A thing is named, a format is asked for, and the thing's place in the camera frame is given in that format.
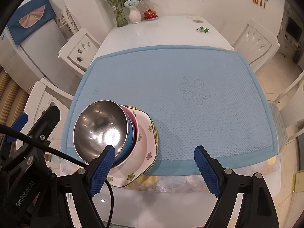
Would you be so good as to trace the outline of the blue steel bowl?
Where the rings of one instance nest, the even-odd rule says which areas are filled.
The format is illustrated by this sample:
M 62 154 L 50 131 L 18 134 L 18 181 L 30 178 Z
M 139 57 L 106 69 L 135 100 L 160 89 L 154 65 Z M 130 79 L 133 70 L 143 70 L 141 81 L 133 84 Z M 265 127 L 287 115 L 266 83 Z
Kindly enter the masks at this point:
M 127 121 L 128 121 L 127 139 L 126 139 L 126 142 L 125 142 L 124 146 L 122 147 L 121 151 L 115 157 L 114 164 L 113 164 L 114 167 L 119 165 L 122 161 L 124 161 L 130 155 L 130 152 L 132 149 L 133 139 L 135 136 L 135 129 L 134 129 L 131 119 L 127 118 Z

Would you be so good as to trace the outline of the pink polka dot bowl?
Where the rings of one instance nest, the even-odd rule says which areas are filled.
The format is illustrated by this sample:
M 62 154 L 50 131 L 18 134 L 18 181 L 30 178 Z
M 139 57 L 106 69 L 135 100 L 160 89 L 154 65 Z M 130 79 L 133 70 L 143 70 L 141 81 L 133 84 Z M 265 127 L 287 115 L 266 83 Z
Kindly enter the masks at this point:
M 114 147 L 116 157 L 127 139 L 127 118 L 122 107 L 110 100 L 87 106 L 78 116 L 73 131 L 74 146 L 80 158 L 89 163 L 108 145 Z

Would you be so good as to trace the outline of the small floral square plate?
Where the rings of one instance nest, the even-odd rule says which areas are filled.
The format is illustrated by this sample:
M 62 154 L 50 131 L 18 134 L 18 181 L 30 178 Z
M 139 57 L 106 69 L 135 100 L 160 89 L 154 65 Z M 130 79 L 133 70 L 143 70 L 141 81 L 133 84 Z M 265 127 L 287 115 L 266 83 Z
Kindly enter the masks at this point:
M 138 122 L 138 140 L 129 158 L 110 170 L 107 180 L 114 187 L 125 187 L 147 172 L 154 164 L 159 136 L 155 124 L 144 111 L 127 106 Z

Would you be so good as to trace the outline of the red steel bowl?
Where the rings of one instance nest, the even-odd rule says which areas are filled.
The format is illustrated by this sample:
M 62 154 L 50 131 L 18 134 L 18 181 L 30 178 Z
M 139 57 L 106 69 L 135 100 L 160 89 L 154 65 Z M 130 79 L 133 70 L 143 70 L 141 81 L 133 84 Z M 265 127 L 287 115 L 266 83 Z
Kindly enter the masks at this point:
M 128 160 L 130 158 L 130 156 L 132 155 L 132 153 L 135 149 L 135 145 L 137 143 L 137 140 L 139 138 L 139 128 L 138 128 L 139 126 L 138 126 L 138 121 L 137 121 L 135 113 L 131 109 L 126 107 L 125 105 L 121 105 L 121 107 L 122 107 L 122 109 L 124 110 L 124 112 L 126 113 L 127 117 L 129 118 L 129 120 L 131 122 L 131 125 L 129 127 L 132 128 L 132 142 L 130 142 L 131 137 L 129 137 L 128 147 L 126 149 L 124 149 L 122 155 L 120 155 L 117 159 L 115 159 L 112 168 L 119 167 L 126 160 Z

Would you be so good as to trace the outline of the large floral square plate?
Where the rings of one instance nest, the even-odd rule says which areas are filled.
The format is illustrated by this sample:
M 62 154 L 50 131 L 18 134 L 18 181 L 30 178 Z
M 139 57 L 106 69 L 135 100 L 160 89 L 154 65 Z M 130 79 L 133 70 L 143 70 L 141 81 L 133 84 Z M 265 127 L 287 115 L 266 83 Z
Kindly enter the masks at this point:
M 136 107 L 129 105 L 126 107 L 135 113 L 139 126 L 139 138 L 128 159 L 128 162 L 131 163 L 131 169 L 127 170 L 127 174 L 133 174 L 137 178 L 153 166 L 158 152 L 159 135 L 155 124 L 147 113 Z

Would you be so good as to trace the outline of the white chair near left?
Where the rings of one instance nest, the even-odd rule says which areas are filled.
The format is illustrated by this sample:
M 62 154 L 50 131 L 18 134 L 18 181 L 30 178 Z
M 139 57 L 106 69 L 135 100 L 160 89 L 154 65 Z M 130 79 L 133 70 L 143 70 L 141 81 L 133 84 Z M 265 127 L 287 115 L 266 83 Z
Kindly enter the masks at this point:
M 24 112 L 28 116 L 28 121 L 21 132 L 27 134 L 48 107 L 57 106 L 60 110 L 60 121 L 57 123 L 47 141 L 50 147 L 60 150 L 63 129 L 72 100 L 72 95 L 57 88 L 46 79 L 43 78 L 37 81 L 24 109 Z

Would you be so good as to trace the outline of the white chair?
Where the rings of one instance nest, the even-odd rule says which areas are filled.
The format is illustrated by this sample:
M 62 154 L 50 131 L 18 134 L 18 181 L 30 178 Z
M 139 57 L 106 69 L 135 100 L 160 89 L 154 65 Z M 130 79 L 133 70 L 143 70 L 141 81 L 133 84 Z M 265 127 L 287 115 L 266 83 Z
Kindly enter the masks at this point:
M 278 39 L 253 19 L 249 19 L 243 32 L 232 45 L 248 62 L 256 75 L 278 51 Z
M 58 52 L 63 60 L 79 77 L 83 77 L 93 61 L 101 43 L 85 28 L 73 35 Z
M 286 96 L 292 88 L 297 87 L 297 91 L 289 102 L 279 110 L 277 104 L 280 103 L 282 98 Z M 287 142 L 296 139 L 303 134 L 303 128 L 293 135 L 287 135 L 287 128 L 291 125 L 297 125 L 303 123 L 303 72 L 296 78 L 292 84 L 284 90 L 274 101 L 268 101 L 268 105 L 271 109 L 275 128 L 278 137 L 278 147 L 281 151 Z
M 47 141 L 50 147 L 60 150 L 63 129 L 72 100 L 72 95 L 57 88 L 46 79 L 43 78 L 37 81 L 24 109 L 24 112 L 28 116 L 28 121 L 21 132 L 27 134 L 48 107 L 57 106 L 60 110 L 60 121 L 57 123 Z

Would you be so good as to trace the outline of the white refrigerator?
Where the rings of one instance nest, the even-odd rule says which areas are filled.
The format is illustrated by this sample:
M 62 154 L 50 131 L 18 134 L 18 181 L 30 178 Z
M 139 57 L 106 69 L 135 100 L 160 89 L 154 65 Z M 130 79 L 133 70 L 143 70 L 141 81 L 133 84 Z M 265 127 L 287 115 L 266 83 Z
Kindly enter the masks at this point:
M 1 67 L 26 92 L 42 78 L 71 93 L 74 75 L 58 59 L 67 41 L 54 20 L 50 20 L 16 45 L 8 28 L 1 34 Z

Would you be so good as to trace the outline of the white chair far left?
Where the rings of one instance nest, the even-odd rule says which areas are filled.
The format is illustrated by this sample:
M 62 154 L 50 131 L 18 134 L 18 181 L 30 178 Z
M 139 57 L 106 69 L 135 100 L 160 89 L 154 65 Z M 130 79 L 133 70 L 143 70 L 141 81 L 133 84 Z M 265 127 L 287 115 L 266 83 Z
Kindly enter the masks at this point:
M 85 28 L 73 35 L 58 52 L 63 60 L 79 77 L 83 77 L 93 61 L 101 43 Z

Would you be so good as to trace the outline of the white chair near right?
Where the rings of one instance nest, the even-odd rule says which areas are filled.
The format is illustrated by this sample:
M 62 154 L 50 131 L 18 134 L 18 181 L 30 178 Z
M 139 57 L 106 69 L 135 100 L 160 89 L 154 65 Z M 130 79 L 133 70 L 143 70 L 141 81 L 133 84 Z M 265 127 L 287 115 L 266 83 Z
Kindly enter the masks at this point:
M 292 88 L 297 87 L 297 91 L 289 102 L 279 110 L 277 104 L 280 103 L 282 98 L 286 96 Z M 293 135 L 287 135 L 287 128 L 291 125 L 297 125 L 303 123 L 303 72 L 296 78 L 292 84 L 284 90 L 274 101 L 268 101 L 268 105 L 271 109 L 275 128 L 278 137 L 278 147 L 281 151 L 287 142 L 296 139 L 303 134 L 303 128 Z

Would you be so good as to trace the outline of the blue fridge cover cloth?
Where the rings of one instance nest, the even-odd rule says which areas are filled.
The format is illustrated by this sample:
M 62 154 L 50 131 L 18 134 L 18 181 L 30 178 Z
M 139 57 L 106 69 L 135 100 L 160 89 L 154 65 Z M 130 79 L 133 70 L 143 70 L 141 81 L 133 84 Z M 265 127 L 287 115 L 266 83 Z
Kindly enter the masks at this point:
M 49 0 L 30 0 L 15 11 L 7 27 L 15 45 L 20 45 L 32 33 L 55 17 L 56 14 Z

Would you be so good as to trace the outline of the blue quilted table mat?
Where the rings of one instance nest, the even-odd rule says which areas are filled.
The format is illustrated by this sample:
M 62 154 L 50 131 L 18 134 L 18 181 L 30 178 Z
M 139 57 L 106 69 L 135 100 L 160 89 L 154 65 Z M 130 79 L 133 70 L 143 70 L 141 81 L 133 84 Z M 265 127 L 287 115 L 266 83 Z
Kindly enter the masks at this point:
M 223 167 L 237 169 L 279 153 L 272 113 L 257 77 L 236 51 L 184 45 L 150 46 L 95 58 L 81 79 L 61 150 L 78 158 L 73 130 L 99 100 L 149 115 L 159 134 L 153 176 L 199 174 L 194 149 L 203 146 Z

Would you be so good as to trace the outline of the white chair far right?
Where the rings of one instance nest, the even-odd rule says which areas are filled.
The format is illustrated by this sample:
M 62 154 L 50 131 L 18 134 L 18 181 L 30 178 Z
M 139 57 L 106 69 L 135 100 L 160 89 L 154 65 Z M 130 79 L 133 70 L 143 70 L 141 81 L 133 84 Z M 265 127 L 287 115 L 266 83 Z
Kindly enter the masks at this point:
M 232 45 L 248 62 L 256 75 L 278 51 L 278 39 L 253 19 L 249 19 L 243 32 Z

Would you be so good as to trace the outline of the green white candy wrapper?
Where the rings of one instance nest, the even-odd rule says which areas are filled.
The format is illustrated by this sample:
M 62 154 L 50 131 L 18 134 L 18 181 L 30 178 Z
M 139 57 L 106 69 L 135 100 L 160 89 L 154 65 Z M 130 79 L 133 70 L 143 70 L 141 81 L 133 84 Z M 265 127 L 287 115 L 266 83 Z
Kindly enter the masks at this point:
M 196 30 L 197 30 L 198 32 L 207 33 L 207 32 L 209 31 L 209 28 L 200 26 L 200 27 L 198 27 Z

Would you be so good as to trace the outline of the orange hanging wall ornaments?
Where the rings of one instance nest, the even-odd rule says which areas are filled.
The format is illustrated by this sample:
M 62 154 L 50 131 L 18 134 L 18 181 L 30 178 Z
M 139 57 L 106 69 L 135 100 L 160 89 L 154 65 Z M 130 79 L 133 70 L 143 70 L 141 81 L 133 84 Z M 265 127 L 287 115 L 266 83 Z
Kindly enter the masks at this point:
M 264 0 L 253 0 L 253 3 L 259 5 L 260 7 L 266 8 L 266 1 Z

